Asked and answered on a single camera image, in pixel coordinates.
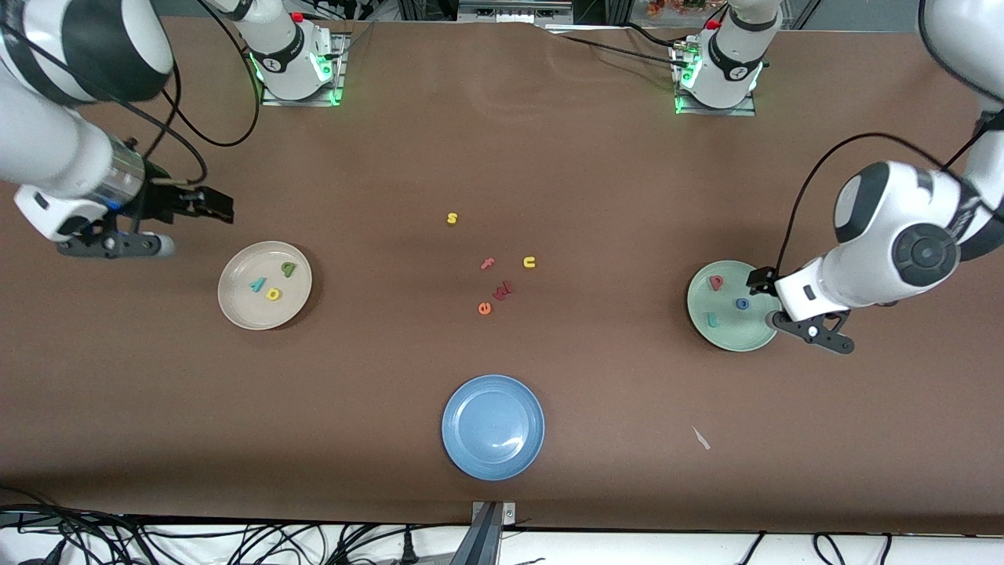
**white floor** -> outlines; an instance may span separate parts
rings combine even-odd
[[[239,531],[241,526],[172,526],[154,527],[154,531],[176,534]],[[387,526],[373,532],[399,529]],[[285,528],[287,533],[299,529],[297,526]],[[316,530],[310,530],[296,541],[304,548],[308,561],[317,564],[324,541],[328,551],[334,547],[340,526],[324,526],[323,537]],[[465,528],[446,527],[419,530],[414,533],[415,550],[419,556],[450,554],[456,550],[466,532]],[[539,561],[541,565],[579,565],[590,563],[631,564],[631,565],[734,565],[746,553],[756,536],[752,534],[637,534],[637,533],[508,533],[502,542],[499,565],[518,565]],[[19,534],[15,529],[0,531],[0,563],[18,564],[28,559],[43,558],[55,546],[58,536],[29,533]],[[241,542],[235,535],[208,540],[176,540],[156,538],[157,543],[185,565],[224,565]],[[271,549],[274,542],[261,543],[254,551],[241,560],[242,564],[254,563]],[[846,565],[877,565],[885,538],[882,536],[833,536],[843,554]],[[402,536],[393,536],[353,552],[353,562],[360,558],[376,563],[390,564],[401,558]],[[823,554],[838,565],[835,556],[825,543]],[[98,544],[93,544],[94,552],[106,557],[107,552]],[[168,559],[159,559],[171,563]],[[297,558],[292,552],[270,556],[263,563],[271,565],[296,565]],[[999,538],[963,538],[935,536],[897,536],[893,539],[887,565],[927,565],[927,564],[1002,564],[1004,563],[1004,540]],[[67,549],[61,565],[84,565],[82,554],[75,549]],[[820,564],[812,548],[811,535],[767,535],[757,548],[750,565],[804,565]]]

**brown tabletop surface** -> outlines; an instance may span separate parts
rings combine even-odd
[[[208,18],[166,27],[189,117],[239,135],[252,96],[226,38]],[[781,33],[769,55],[756,117],[677,115],[659,63],[529,25],[378,24],[341,106],[265,107],[233,149],[196,139],[236,223],[151,222],[173,258],[60,256],[8,200],[0,479],[147,514],[441,522],[505,499],[539,526],[999,533],[999,255],[855,312],[846,357],[784,337],[728,353],[691,326],[694,273],[773,261],[834,143],[888,130],[947,158],[972,130],[974,96],[913,35]],[[153,136],[117,107],[86,114]],[[921,164],[864,140],[821,170],[789,268],[834,245],[839,187],[883,159]],[[171,139],[154,161],[195,174]],[[217,280],[271,239],[308,255],[314,291],[287,327],[241,330]],[[537,461],[500,483],[461,473],[440,436],[451,393],[486,373],[546,415]]]

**white plate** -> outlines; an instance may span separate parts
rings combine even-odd
[[[283,263],[295,266],[290,276],[282,270]],[[257,293],[253,282],[264,277]],[[220,275],[217,297],[224,316],[245,330],[271,330],[296,316],[306,304],[313,285],[310,263],[299,249],[282,241],[262,241],[230,259]],[[268,299],[269,290],[276,289],[279,299]]]

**cable connector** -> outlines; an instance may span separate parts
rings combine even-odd
[[[419,556],[415,553],[415,546],[412,545],[412,527],[405,526],[405,549],[401,553],[401,565],[415,565],[419,562]]]

